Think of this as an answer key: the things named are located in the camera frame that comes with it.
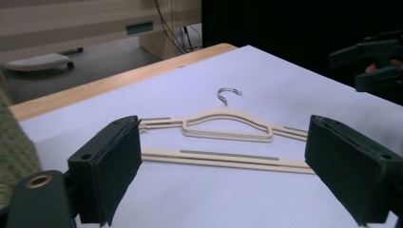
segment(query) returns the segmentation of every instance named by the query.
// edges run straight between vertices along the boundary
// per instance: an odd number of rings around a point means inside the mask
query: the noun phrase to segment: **white tabletop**
[[[254,47],[242,47],[158,77],[21,122],[44,169],[67,171],[67,159],[100,129],[125,116],[183,117],[229,106],[271,124],[308,129],[310,116],[343,122],[403,153],[403,107],[358,93]],[[227,121],[218,129],[253,130]],[[143,147],[212,151],[304,160],[305,142],[235,142],[185,137],[179,128],[141,135]],[[390,213],[386,224],[394,227]],[[315,175],[145,161],[112,227],[357,227]]]

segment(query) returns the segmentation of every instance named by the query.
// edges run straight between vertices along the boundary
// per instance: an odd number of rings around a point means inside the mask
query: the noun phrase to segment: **metal hook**
[[[228,101],[221,95],[222,92],[233,92],[237,95],[242,95],[241,91],[234,88],[220,88],[219,92],[217,92],[217,97],[219,97],[220,101],[224,102],[225,106],[228,106]]]

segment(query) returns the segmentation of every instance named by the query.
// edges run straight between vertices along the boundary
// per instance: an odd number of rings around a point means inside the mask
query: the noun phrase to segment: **green fabric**
[[[32,141],[0,96],[0,209],[10,204],[12,190],[19,180],[39,171]]]

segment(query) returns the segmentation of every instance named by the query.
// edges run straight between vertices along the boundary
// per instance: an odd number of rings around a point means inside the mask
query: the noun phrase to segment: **wooden table edge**
[[[73,105],[83,100],[101,95],[123,86],[138,83],[142,80],[184,67],[199,61],[237,49],[229,44],[218,44],[178,57],[160,61],[158,63],[139,67],[108,78],[79,85],[64,91],[53,93],[21,104],[10,106],[15,119],[19,122],[40,116],[50,111]]]

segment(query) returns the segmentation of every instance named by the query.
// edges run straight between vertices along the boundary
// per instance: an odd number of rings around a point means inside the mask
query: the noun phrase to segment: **table surface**
[[[307,130],[311,115],[325,116],[351,126],[392,151],[403,152],[402,106],[357,93],[351,87],[254,47],[216,48],[223,48],[218,53],[225,53],[214,57],[211,56],[215,54],[206,54],[201,58],[204,60],[192,65],[178,63],[178,59],[172,60],[174,66],[163,61],[159,63],[161,66],[176,69],[166,71],[154,66],[156,72],[150,75],[159,74],[158,77],[148,77],[149,72],[143,69],[133,70],[122,74],[129,81],[115,80],[121,82],[116,87],[106,83],[71,90],[80,94],[70,93],[72,101],[58,94],[54,100],[50,99],[52,104],[48,98],[26,104],[51,106],[45,111],[19,116],[23,129],[37,147],[44,169],[66,171],[68,157],[116,119],[130,115],[141,119],[182,117],[222,107],[216,96],[222,87],[243,92],[242,96],[225,93],[229,107],[247,111],[267,123]],[[144,78],[129,76],[142,73]],[[17,114],[19,109],[14,107],[13,111]],[[226,121],[203,126],[253,130]],[[150,130],[141,135],[141,142],[143,148],[302,161],[305,147],[305,142],[281,136],[275,136],[270,143],[189,138],[179,128]],[[371,227],[394,227],[395,221],[391,213],[386,224]],[[112,227],[133,226],[357,227],[357,224],[316,175],[145,161],[112,223]]]

